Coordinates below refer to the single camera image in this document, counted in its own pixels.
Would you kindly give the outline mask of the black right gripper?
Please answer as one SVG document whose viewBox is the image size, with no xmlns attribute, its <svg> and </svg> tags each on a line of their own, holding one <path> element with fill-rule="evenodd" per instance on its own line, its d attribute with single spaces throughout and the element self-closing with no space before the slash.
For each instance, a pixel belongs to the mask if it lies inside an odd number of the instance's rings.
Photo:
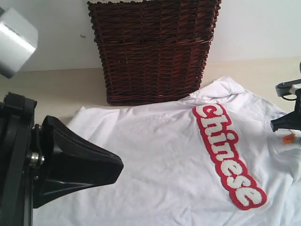
<svg viewBox="0 0 301 226">
<path fill-rule="evenodd" d="M 278 129 L 301 130 L 301 89 L 296 90 L 295 112 L 270 121 L 273 132 Z"/>
</svg>

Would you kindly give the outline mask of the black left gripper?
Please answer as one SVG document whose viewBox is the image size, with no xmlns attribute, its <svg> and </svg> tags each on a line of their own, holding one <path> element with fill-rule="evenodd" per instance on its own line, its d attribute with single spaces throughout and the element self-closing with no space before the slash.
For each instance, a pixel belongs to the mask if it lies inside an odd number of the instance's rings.
<svg viewBox="0 0 301 226">
<path fill-rule="evenodd" d="M 37 102 L 7 93 L 0 104 L 0 224 L 33 225 L 33 209 L 83 189 L 114 184 L 124 164 L 47 116 Z"/>
</svg>

